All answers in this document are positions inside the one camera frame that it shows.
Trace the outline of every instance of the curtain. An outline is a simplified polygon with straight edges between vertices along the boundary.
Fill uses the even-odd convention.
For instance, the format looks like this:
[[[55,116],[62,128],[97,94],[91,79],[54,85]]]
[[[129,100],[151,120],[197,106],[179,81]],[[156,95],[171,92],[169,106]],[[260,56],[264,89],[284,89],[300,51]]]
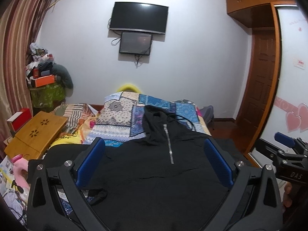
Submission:
[[[6,120],[21,108],[32,111],[25,67],[51,0],[13,0],[0,19],[0,150],[10,136]]]

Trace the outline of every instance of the brown door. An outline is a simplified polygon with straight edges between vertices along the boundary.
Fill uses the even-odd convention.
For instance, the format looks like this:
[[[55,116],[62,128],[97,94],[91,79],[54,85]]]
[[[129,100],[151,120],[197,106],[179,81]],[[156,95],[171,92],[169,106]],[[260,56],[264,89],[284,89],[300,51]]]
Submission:
[[[275,65],[275,31],[254,30],[252,63],[237,125],[253,136],[264,113]]]

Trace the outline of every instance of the television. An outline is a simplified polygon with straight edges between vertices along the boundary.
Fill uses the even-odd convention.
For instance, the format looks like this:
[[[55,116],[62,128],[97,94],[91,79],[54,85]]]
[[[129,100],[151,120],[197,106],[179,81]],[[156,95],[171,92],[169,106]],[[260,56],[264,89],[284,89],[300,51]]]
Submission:
[[[109,29],[165,34],[168,9],[147,3],[116,2]]]
[[[119,53],[150,55],[152,35],[137,32],[122,32]]]

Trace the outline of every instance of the yellow ring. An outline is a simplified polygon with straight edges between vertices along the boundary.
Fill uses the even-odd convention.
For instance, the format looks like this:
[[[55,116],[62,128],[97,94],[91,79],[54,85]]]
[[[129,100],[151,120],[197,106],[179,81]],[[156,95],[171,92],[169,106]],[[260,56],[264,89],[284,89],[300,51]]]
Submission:
[[[141,94],[141,91],[134,85],[132,84],[125,84],[122,87],[120,87],[117,92],[121,92],[121,91],[127,91],[129,90],[130,92],[135,92],[135,93],[139,93]]]

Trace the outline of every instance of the heart decoration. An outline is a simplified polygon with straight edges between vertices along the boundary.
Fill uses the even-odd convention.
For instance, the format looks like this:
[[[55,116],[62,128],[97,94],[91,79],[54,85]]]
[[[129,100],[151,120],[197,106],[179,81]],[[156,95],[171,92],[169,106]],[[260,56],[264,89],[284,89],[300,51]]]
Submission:
[[[301,118],[293,112],[288,112],[285,116],[288,132],[297,130],[301,126]]]
[[[308,107],[306,104],[301,103],[298,106],[298,116],[301,118],[299,129],[301,132],[304,132],[308,129]]]

